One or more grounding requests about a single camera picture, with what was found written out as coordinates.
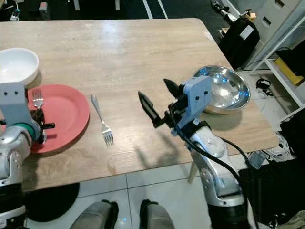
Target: black bag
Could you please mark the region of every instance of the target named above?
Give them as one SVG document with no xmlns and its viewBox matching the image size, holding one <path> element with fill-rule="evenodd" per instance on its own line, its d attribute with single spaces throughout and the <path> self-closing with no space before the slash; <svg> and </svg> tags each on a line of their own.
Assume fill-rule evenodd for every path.
<svg viewBox="0 0 305 229">
<path fill-rule="evenodd" d="M 259 33 L 255 25 L 248 19 L 239 18 L 222 38 L 219 47 L 236 69 L 246 62 L 258 41 Z"/>
<path fill-rule="evenodd" d="M 305 108 L 296 113 L 288 122 L 280 124 L 281 134 L 286 138 L 298 159 L 305 162 Z"/>
</svg>

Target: yellow box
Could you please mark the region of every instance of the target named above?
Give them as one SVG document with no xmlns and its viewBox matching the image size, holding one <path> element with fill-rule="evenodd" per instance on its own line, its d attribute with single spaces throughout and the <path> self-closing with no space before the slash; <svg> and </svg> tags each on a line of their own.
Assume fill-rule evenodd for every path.
<svg viewBox="0 0 305 229">
<path fill-rule="evenodd" d="M 275 64 L 277 64 L 293 85 L 298 86 L 304 81 L 304 77 L 294 74 L 281 58 L 277 58 Z"/>
</svg>

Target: white label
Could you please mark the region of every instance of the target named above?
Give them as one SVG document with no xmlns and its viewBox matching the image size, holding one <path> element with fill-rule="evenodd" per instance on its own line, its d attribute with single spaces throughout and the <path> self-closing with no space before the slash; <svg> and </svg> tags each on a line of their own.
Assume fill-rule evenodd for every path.
<svg viewBox="0 0 305 229">
<path fill-rule="evenodd" d="M 199 119 L 194 119 L 194 121 L 193 121 L 193 123 L 195 124 L 195 125 L 198 125 L 199 123 L 200 123 L 200 121 L 199 121 Z"/>
<path fill-rule="evenodd" d="M 244 40 L 246 40 L 247 39 L 247 37 L 253 32 L 253 28 L 250 26 L 250 25 L 248 25 L 245 29 L 244 29 L 244 31 L 242 31 L 242 33 L 239 35 L 241 38 L 243 38 Z"/>
</svg>

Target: red plate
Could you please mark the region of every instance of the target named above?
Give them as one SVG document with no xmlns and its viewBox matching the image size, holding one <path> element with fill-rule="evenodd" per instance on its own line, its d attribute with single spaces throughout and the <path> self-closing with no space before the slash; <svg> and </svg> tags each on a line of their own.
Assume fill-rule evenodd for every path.
<svg viewBox="0 0 305 229">
<path fill-rule="evenodd" d="M 67 145 L 85 129 L 89 120 L 89 105 L 86 97 L 76 89 L 60 84 L 43 85 L 43 113 L 45 123 L 55 123 L 54 129 L 45 130 L 47 141 L 35 143 L 32 153 L 47 153 Z M 28 92 L 29 108 L 36 109 L 33 104 L 32 90 Z"/>
</svg>

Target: green ring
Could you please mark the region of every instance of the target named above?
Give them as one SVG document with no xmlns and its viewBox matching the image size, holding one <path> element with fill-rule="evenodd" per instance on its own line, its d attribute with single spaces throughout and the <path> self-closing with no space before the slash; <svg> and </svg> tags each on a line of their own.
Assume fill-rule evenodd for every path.
<svg viewBox="0 0 305 229">
<path fill-rule="evenodd" d="M 31 127 L 30 125 L 28 125 L 26 123 L 16 123 L 15 125 L 16 126 L 21 126 L 21 127 L 25 128 L 29 132 L 30 136 L 32 137 L 32 141 L 34 141 L 34 139 L 35 139 L 35 130 L 33 129 L 33 127 Z"/>
</svg>

